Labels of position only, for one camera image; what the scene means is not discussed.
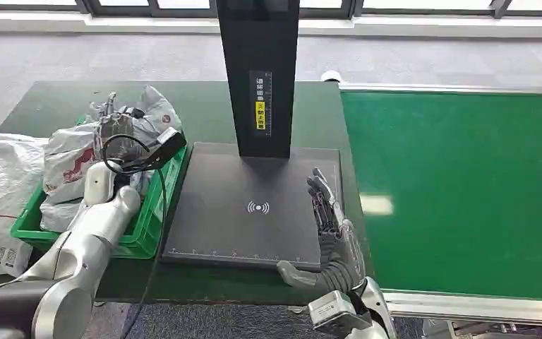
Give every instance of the white plastic bag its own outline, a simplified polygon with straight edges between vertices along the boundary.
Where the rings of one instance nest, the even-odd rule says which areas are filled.
[[[142,172],[134,174],[130,179],[130,186],[140,192],[144,197],[152,173]],[[51,232],[65,232],[70,229],[71,221],[78,213],[82,199],[76,199],[67,203],[53,203],[51,197],[47,197],[40,205],[42,218],[40,219],[40,228]]]
[[[142,110],[145,114],[144,119],[134,119],[134,136],[141,141],[142,139],[138,134],[140,132],[150,134],[151,138],[157,138],[169,127],[181,131],[181,121],[176,110],[156,88],[145,86],[136,108]]]
[[[92,147],[92,132],[97,122],[59,129],[44,148],[43,191],[53,204],[84,195],[84,177],[97,160]]]
[[[32,247],[9,234],[42,179],[46,138],[0,134],[0,274],[19,276]]]

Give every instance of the robotic hand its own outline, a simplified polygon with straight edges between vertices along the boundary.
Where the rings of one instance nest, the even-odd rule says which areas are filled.
[[[317,331],[346,339],[396,339],[381,289],[365,276],[352,222],[345,218],[319,169],[306,181],[317,222],[321,271],[305,272],[280,261],[279,274],[295,288],[327,293],[308,304]]]
[[[339,201],[318,168],[306,182],[317,222],[322,270],[320,273],[298,270],[288,261],[277,263],[277,269],[284,282],[297,288],[348,292],[360,285],[365,276],[364,259],[352,222],[344,217]]]

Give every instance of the green conveyor belt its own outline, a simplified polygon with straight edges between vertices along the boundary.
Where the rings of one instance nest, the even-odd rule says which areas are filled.
[[[342,102],[382,288],[542,299],[542,95]]]

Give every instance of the black cable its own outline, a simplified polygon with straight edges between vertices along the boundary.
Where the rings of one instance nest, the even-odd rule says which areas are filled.
[[[132,320],[130,321],[130,325],[128,326],[124,334],[121,336],[121,339],[126,339],[130,331],[132,331],[132,327],[134,327],[134,324],[136,323],[136,320],[138,319],[138,316],[140,315],[140,311],[142,311],[144,300],[146,299],[146,296],[148,295],[148,291],[150,290],[152,279],[154,278],[155,272],[157,271],[157,264],[159,263],[159,257],[161,256],[161,249],[163,248],[163,229],[165,227],[165,215],[167,214],[167,192],[165,189],[165,179],[163,178],[163,173],[161,172],[161,169],[157,169],[157,173],[159,174],[159,179],[161,180],[162,195],[163,195],[163,215],[161,217],[161,233],[159,235],[159,244],[157,247],[157,253],[155,254],[155,260],[152,262],[152,267],[150,269],[150,273],[148,274],[148,279],[146,280],[146,286],[144,287],[144,292],[142,293],[142,297],[140,297],[140,301],[138,303],[138,310],[132,317]]]
[[[102,158],[104,161],[105,166],[107,166],[108,169],[110,169],[113,173],[122,174],[122,175],[131,175],[138,172],[143,172],[147,170],[147,168],[138,168],[133,169],[130,171],[121,171],[119,169],[113,168],[111,165],[109,165],[108,158],[107,158],[107,147],[109,147],[109,144],[118,138],[127,138],[135,141],[140,146],[142,146],[147,152],[150,152],[150,149],[140,140],[138,140],[134,136],[130,136],[128,134],[116,134],[112,136],[111,138],[107,139],[107,141],[104,142],[103,148],[102,148]],[[159,263],[159,257],[161,256],[161,250],[163,248],[163,229],[165,228],[165,216],[167,214],[167,189],[165,188],[165,178],[163,177],[163,172],[161,169],[157,169],[157,173],[159,175],[159,180],[161,181],[161,191],[163,195],[163,213],[161,216],[161,232],[159,234],[159,242],[157,245],[157,250],[155,253],[155,259],[152,262],[152,266],[150,268],[150,272],[148,273],[148,278],[146,280],[146,285],[144,286],[144,291],[142,293],[142,296],[140,297],[140,301],[138,302],[138,310],[132,317],[132,320],[130,321],[130,325],[128,328],[124,331],[124,333],[121,335],[121,339],[126,339],[128,334],[132,331],[132,328],[134,327],[134,324],[136,323],[136,320],[138,320],[138,316],[140,315],[140,311],[142,311],[142,308],[144,306],[144,300],[146,299],[146,296],[148,295],[148,292],[150,290],[150,286],[152,284],[152,279],[155,276],[155,272],[157,271],[157,264]]]
[[[109,147],[109,144],[113,140],[119,139],[119,138],[126,138],[126,139],[134,140],[136,143],[138,143],[138,145],[142,146],[142,148],[144,148],[147,152],[150,152],[150,149],[148,148],[148,146],[146,146],[142,141],[140,141],[135,136],[129,136],[128,134],[116,134],[116,135],[112,136],[111,138],[107,139],[107,141],[105,141],[104,144],[103,144],[101,157],[103,158],[104,165],[107,166],[107,168],[110,169],[113,173],[122,174],[122,175],[132,175],[132,174],[135,174],[135,173],[138,173],[138,172],[145,171],[145,169],[143,169],[143,168],[132,169],[131,171],[122,171],[122,170],[119,170],[119,169],[115,169],[111,165],[109,165],[109,158],[107,157],[107,148]]]
[[[155,127],[155,125],[152,124],[152,122],[150,122],[148,119],[145,119],[146,122],[152,127],[152,130],[157,134],[159,135],[159,130],[157,129],[157,127]]]

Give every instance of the gray carpet floor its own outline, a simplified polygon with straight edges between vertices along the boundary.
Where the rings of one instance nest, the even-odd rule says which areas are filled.
[[[296,79],[542,87],[542,41],[301,37]],[[217,35],[0,35],[0,124],[34,81],[222,80]],[[136,307],[95,308],[85,338],[118,338]],[[400,338],[421,320],[396,319]],[[132,338],[326,338],[287,307],[147,305]]]

